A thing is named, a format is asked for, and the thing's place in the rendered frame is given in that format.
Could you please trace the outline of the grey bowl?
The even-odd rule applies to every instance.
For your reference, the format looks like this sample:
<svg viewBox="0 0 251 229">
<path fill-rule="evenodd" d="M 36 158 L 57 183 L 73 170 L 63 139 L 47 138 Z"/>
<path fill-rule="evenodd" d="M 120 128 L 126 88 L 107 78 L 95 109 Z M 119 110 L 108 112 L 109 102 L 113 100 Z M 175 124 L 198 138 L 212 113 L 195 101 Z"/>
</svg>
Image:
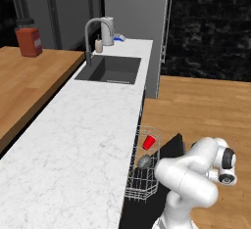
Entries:
<svg viewBox="0 0 251 229">
<path fill-rule="evenodd" d="M 142 156 L 138 163 L 137 163 L 137 167 L 140 169 L 146 169 L 148 167 L 150 167 L 152 164 L 152 159 L 149 155 L 144 155 Z"/>
</svg>

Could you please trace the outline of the dark grey sink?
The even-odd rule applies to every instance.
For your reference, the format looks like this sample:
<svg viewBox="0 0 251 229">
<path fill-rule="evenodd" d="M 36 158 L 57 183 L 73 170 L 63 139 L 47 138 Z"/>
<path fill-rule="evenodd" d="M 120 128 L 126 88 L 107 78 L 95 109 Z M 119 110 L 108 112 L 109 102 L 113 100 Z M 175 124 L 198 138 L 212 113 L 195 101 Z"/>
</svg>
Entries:
<svg viewBox="0 0 251 229">
<path fill-rule="evenodd" d="M 140 62 L 140 58 L 94 55 L 75 80 L 134 84 Z"/>
</svg>

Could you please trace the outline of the cream soap dispenser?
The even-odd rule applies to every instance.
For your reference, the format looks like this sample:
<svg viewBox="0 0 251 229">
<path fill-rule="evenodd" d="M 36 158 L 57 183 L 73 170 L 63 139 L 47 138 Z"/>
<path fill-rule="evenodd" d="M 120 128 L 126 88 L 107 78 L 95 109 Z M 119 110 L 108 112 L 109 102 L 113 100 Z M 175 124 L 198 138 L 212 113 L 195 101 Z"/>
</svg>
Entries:
<svg viewBox="0 0 251 229">
<path fill-rule="evenodd" d="M 103 43 L 100 38 L 100 34 L 97 34 L 97 39 L 95 40 L 95 50 L 97 54 L 101 54 L 103 52 Z"/>
</svg>

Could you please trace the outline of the black dishwasher door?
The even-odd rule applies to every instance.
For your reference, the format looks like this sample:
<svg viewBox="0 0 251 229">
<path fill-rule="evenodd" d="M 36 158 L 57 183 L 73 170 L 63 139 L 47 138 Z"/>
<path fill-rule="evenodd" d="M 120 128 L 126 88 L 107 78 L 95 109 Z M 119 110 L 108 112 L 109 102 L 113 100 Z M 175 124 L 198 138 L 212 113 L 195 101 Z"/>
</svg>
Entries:
<svg viewBox="0 0 251 229">
<path fill-rule="evenodd" d="M 180 133 L 160 149 L 160 159 L 177 158 L 183 155 L 184 145 Z M 164 210 L 169 192 L 170 189 L 159 184 L 157 193 L 148 198 L 146 202 L 124 198 L 119 229 L 152 229 L 154 222 Z"/>
</svg>

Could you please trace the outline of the grey fridge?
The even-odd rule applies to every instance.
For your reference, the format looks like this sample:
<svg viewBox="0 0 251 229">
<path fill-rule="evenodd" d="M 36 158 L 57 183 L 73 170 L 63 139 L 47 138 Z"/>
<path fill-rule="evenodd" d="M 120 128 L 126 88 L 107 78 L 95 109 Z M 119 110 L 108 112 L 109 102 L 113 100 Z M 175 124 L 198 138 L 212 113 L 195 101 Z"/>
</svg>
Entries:
<svg viewBox="0 0 251 229">
<path fill-rule="evenodd" d="M 114 18 L 116 33 L 126 39 L 153 41 L 146 96 L 157 98 L 168 0 L 105 0 L 105 15 Z"/>
</svg>

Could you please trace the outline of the white kettle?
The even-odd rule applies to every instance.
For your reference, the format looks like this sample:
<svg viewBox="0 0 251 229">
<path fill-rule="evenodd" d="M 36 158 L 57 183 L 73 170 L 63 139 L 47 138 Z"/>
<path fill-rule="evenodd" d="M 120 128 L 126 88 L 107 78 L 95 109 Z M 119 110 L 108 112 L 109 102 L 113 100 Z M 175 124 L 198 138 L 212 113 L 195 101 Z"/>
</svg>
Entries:
<svg viewBox="0 0 251 229">
<path fill-rule="evenodd" d="M 103 17 L 103 20 L 106 21 L 109 26 L 105 23 L 101 23 L 102 43 L 104 46 L 113 46 L 114 36 L 111 34 L 110 29 L 114 28 L 114 19 L 112 17 Z"/>
</svg>

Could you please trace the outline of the grey arched tap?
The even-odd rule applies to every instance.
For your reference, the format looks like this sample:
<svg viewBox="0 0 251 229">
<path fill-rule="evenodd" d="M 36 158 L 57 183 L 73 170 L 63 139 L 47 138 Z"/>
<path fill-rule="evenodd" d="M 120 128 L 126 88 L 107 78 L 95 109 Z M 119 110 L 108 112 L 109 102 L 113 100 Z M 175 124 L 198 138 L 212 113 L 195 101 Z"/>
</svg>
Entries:
<svg viewBox="0 0 251 229">
<path fill-rule="evenodd" d="M 104 20 L 104 19 L 101 19 L 101 18 L 93 18 L 91 20 L 89 20 L 86 25 L 85 25 L 85 29 L 84 29 L 84 33 L 85 33 L 85 57 L 86 57 L 86 65 L 91 67 L 92 66 L 92 63 L 91 63 L 91 52 L 90 52 L 90 46 L 89 46 L 89 28 L 90 28 L 90 25 L 92 23 L 103 23 L 105 26 L 107 26 L 109 28 L 109 31 L 110 31 L 110 36 L 112 38 L 114 38 L 114 29 L 113 27 L 111 26 L 111 24 Z"/>
</svg>

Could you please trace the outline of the red cup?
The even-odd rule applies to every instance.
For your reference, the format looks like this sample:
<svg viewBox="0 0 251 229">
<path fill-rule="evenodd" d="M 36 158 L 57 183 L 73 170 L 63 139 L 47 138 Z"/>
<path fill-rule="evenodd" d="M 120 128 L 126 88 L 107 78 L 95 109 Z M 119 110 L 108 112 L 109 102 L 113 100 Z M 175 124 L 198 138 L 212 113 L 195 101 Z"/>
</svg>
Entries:
<svg viewBox="0 0 251 229">
<path fill-rule="evenodd" d="M 143 142 L 142 148 L 148 151 L 152 147 L 152 145 L 155 143 L 155 141 L 156 139 L 152 135 L 147 135 Z"/>
</svg>

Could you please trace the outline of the red jar with black lid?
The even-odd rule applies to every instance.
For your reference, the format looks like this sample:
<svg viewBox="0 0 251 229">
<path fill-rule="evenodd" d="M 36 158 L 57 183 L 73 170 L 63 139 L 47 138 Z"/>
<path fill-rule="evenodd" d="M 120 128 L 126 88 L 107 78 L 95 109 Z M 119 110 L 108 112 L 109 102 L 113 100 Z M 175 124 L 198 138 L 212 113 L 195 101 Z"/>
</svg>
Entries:
<svg viewBox="0 0 251 229">
<path fill-rule="evenodd" d="M 21 53 L 24 57 L 35 58 L 42 53 L 39 30 L 34 24 L 34 19 L 23 18 L 16 20 L 15 34 L 18 39 Z"/>
</svg>

